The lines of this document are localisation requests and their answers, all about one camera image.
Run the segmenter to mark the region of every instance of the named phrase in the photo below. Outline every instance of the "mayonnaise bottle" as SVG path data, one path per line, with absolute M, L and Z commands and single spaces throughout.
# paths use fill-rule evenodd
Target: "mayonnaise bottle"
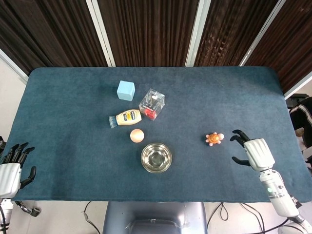
M 109 116 L 109 124 L 111 128 L 115 128 L 118 125 L 132 125 L 142 120 L 140 110 L 128 110 L 120 113 L 117 116 Z

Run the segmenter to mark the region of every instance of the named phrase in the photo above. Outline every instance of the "clear plastic box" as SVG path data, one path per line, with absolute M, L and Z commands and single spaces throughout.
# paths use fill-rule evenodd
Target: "clear plastic box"
M 139 104 L 142 114 L 155 120 L 165 105 L 165 96 L 154 89 L 150 89 Z

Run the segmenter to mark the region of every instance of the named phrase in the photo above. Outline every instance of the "white robotic hand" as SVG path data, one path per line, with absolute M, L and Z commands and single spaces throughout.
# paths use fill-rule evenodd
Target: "white robotic hand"
M 260 172 L 260 181 L 265 188 L 271 203 L 277 214 L 287 217 L 293 223 L 278 229 L 279 234 L 312 233 L 312 226 L 300 215 L 294 200 L 288 194 L 281 175 L 272 170 L 275 160 L 264 139 L 249 139 L 241 130 L 234 130 L 238 134 L 231 137 L 230 141 L 236 140 L 244 147 L 248 160 L 240 160 L 232 157 L 234 162 L 251 166 Z
M 34 147 L 27 148 L 22 152 L 27 145 L 28 143 L 13 146 L 0 164 L 0 199 L 13 198 L 19 189 L 24 188 L 34 180 L 36 167 L 31 168 L 30 175 L 26 180 L 20 181 L 27 155 L 35 149 Z

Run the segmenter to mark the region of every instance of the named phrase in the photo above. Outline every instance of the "gray chair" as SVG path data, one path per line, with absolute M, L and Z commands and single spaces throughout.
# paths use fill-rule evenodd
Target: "gray chair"
M 103 234 L 207 234 L 202 202 L 109 202 Z

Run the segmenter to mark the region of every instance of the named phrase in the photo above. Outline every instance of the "small ball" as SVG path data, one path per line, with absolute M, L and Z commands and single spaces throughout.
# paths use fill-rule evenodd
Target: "small ball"
M 130 139 L 134 143 L 139 143 L 144 139 L 144 132 L 141 129 L 134 129 L 130 133 Z

